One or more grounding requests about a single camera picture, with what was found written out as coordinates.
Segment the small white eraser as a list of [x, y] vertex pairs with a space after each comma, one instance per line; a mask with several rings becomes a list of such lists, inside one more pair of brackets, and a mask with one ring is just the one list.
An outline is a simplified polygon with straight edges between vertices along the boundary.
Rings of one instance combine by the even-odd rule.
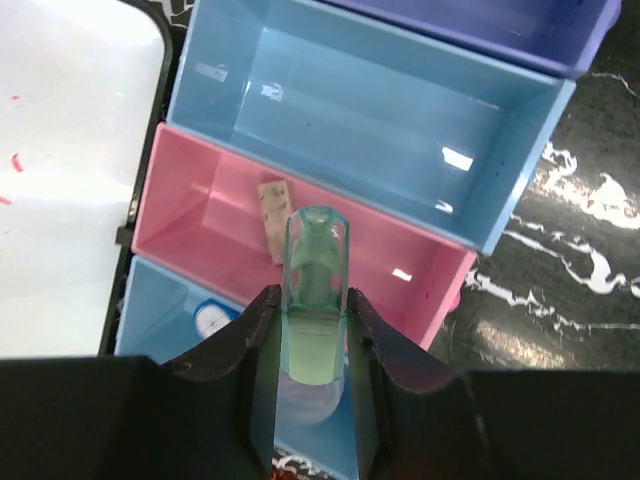
[[262, 183], [258, 199], [271, 260], [276, 265], [284, 261], [286, 224], [293, 213], [293, 205], [286, 180]]

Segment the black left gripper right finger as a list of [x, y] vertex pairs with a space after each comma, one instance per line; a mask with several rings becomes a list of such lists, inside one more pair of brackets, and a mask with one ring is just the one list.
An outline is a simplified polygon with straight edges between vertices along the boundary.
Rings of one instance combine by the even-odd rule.
[[363, 479], [635, 479], [639, 376], [457, 370], [348, 295]]

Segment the pink plastic bin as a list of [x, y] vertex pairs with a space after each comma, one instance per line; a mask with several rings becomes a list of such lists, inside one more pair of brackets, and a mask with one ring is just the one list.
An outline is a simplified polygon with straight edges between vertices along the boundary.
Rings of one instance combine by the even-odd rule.
[[240, 304], [282, 279], [258, 187], [284, 180], [294, 209], [331, 207], [350, 224], [350, 286], [428, 348], [476, 254], [436, 234], [165, 123], [155, 133], [133, 239], [136, 253]]

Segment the purple plastic bin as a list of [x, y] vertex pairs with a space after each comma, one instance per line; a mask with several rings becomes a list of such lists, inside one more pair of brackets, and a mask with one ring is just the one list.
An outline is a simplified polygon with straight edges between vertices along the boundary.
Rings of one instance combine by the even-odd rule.
[[572, 80], [589, 70], [622, 10], [618, 0], [336, 0], [331, 4]]

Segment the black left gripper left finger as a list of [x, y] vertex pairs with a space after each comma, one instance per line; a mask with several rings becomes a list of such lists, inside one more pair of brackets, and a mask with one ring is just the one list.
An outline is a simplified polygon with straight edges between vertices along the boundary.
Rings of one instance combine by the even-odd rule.
[[267, 479], [281, 289], [165, 363], [143, 356], [5, 360], [5, 479]]

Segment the light blue bin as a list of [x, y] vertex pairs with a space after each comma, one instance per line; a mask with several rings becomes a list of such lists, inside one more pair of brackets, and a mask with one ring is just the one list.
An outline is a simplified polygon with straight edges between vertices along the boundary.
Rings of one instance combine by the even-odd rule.
[[[164, 363], [191, 349], [205, 340], [195, 330], [193, 313], [208, 299], [240, 314], [244, 309], [150, 260], [134, 256], [115, 337], [115, 354], [146, 355], [156, 363]], [[340, 403], [328, 419], [312, 426], [275, 420], [272, 472], [280, 479], [358, 478], [348, 371], [344, 372]]]
[[575, 87], [317, 1], [199, 1], [168, 122], [488, 255]]

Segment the clear jar of clips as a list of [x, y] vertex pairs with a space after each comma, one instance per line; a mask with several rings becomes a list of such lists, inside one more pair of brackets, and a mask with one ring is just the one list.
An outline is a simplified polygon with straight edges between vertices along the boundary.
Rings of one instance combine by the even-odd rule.
[[304, 426], [319, 424], [336, 410], [343, 391], [343, 376], [328, 384], [307, 385], [280, 373], [276, 421]]

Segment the green highlighter pen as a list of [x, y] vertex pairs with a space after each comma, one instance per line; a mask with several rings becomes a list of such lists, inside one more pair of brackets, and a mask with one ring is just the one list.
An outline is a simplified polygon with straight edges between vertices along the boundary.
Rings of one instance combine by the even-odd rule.
[[287, 220], [280, 373], [323, 385], [344, 377], [349, 222], [327, 206]]

